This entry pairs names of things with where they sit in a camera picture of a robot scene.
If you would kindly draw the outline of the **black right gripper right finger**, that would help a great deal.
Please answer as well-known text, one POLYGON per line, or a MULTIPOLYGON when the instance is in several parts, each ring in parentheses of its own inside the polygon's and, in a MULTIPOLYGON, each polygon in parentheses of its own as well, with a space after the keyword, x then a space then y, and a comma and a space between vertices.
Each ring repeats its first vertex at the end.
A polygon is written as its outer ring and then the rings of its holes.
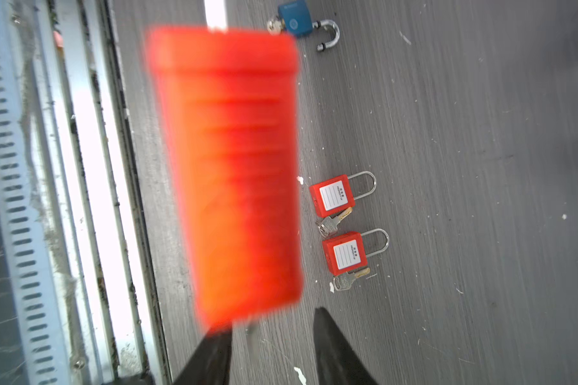
POLYGON ((319 384, 377 384, 324 307, 315 309, 313 341, 319 384))

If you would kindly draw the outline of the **red padlock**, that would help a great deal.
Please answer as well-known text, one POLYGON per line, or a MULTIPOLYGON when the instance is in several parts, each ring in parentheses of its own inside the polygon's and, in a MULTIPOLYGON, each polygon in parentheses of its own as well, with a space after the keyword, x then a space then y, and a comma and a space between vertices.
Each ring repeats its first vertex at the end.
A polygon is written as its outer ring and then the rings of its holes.
POLYGON ((207 330, 297 303, 297 84, 289 35, 158 26, 147 60, 207 330))
POLYGON ((351 231, 322 241, 328 270, 333 277, 366 267, 369 258, 384 253, 389 246, 390 236, 381 228, 364 233, 351 231), (367 253, 364 248, 364 238, 374 234, 382 234, 385 244, 380 249, 367 253))
POLYGON ((334 178, 311 185, 309 192, 315 207, 318 218, 325 218, 333 214, 340 213, 356 205, 356 200, 360 200, 375 192, 377 188, 377 178, 370 171, 362 171, 353 175, 342 174, 334 178), (368 192, 355 195, 350 182, 359 176, 367 176, 372 181, 372 188, 368 192))

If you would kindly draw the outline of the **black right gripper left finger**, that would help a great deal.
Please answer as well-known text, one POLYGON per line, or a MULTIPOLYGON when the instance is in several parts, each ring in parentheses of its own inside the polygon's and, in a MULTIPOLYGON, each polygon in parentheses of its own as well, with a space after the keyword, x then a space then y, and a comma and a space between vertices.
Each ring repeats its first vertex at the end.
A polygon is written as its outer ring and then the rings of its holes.
POLYGON ((232 342, 232 329, 207 333, 173 384, 229 384, 232 342))

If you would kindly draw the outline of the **brass key near padlocks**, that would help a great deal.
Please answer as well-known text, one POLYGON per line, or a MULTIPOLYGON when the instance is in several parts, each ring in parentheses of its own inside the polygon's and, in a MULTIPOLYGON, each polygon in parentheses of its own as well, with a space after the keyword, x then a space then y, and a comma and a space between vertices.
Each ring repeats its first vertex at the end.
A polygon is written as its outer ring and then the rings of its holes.
POLYGON ((331 291, 335 292, 349 290, 357 279, 369 275, 370 272, 371 269, 369 267, 364 267, 355 271, 350 271, 335 276, 331 282, 331 291))

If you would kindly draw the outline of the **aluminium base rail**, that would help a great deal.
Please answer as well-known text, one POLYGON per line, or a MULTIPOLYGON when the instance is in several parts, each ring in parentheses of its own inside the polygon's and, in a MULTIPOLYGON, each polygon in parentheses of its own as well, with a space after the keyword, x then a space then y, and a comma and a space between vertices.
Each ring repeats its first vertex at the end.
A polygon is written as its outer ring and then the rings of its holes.
POLYGON ((75 383, 168 384, 107 1, 37 1, 75 383))

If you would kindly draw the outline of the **blue padlock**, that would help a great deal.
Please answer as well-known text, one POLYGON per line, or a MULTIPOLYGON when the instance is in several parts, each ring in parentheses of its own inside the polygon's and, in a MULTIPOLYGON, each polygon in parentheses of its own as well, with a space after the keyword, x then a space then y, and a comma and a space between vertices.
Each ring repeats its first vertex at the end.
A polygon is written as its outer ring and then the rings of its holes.
POLYGON ((340 28, 331 19, 314 20, 303 0, 290 1, 277 7, 277 15, 272 16, 266 23, 266 29, 272 35, 289 33, 295 38, 310 35, 315 30, 325 30, 331 38, 319 43, 318 52, 327 51, 337 45, 340 40, 340 28))

